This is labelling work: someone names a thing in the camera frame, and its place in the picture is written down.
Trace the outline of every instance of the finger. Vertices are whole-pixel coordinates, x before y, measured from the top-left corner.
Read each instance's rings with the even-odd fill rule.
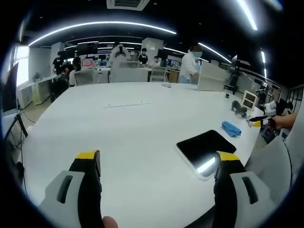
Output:
[[[104,228],[118,228],[117,222],[110,216],[103,218]]]

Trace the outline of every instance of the ceiling light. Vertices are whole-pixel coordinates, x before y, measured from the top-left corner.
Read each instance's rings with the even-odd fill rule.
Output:
[[[257,30],[257,26],[244,0],[237,0],[242,10],[245,12],[253,30]]]
[[[212,48],[209,48],[208,46],[206,46],[206,45],[204,45],[204,44],[202,44],[202,43],[199,43],[199,45],[201,45],[201,46],[203,46],[203,47],[209,49],[210,51],[214,52],[214,53],[217,54],[218,56],[222,57],[222,58],[223,58],[224,60],[226,60],[227,62],[231,63],[231,61],[230,61],[229,59],[223,57],[219,52],[213,50]]]
[[[81,42],[81,43],[78,43],[78,45],[79,44],[89,44],[89,43],[98,43],[98,41]]]
[[[186,54],[186,52],[182,52],[182,51],[174,50],[174,49],[167,48],[167,47],[164,47],[163,49],[170,50],[170,51],[176,51],[176,52],[178,52],[178,53],[182,53],[182,54]]]
[[[266,63],[266,60],[265,60],[265,53],[264,53],[264,51],[261,51],[261,54],[262,54],[262,60],[263,60],[263,63]]]
[[[75,47],[77,47],[77,45],[70,46],[70,47],[65,47],[65,49],[68,49],[68,48],[75,48]]]
[[[80,26],[85,26],[85,25],[97,25],[97,24],[126,24],[126,25],[138,25],[138,26],[144,26],[144,27],[149,27],[152,29],[158,29],[161,31],[165,31],[165,32],[169,32],[172,33],[174,35],[176,35],[176,32],[164,29],[164,28],[160,28],[157,26],[153,26],[153,25],[146,25],[146,24],[141,24],[141,23],[135,23],[135,22],[125,22],[125,21],[96,21],[96,22],[88,22],[88,23],[82,23],[82,24],[76,24],[76,25],[71,25],[71,26],[67,26],[61,29],[57,29],[55,31],[49,32],[41,37],[39,37],[38,39],[35,39],[33,42],[31,42],[28,46],[31,46],[35,43],[37,43],[38,41],[44,39],[45,37],[48,37],[50,35],[53,35],[55,33],[67,30],[67,29],[72,29],[72,28],[76,28],[76,27],[80,27]]]
[[[120,42],[121,44],[135,44],[135,45],[142,45],[140,43],[131,43],[131,42]]]
[[[206,162],[202,166],[198,167],[197,171],[199,173],[202,173],[202,172],[206,171],[208,168],[211,167],[211,165],[213,165],[214,162],[215,162],[215,157],[213,157],[212,159],[210,159],[208,162]]]

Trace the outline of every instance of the white table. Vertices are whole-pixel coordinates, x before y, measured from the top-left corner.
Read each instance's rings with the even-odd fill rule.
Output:
[[[214,129],[236,146],[246,164],[259,128],[250,128],[230,110],[234,99],[185,84],[69,88],[24,143],[29,197],[38,205],[45,187],[69,169],[77,154],[99,149],[103,216],[114,217],[120,228],[183,228],[214,206],[214,178],[199,180],[175,145]],[[242,135],[230,138],[223,121],[239,127]]]

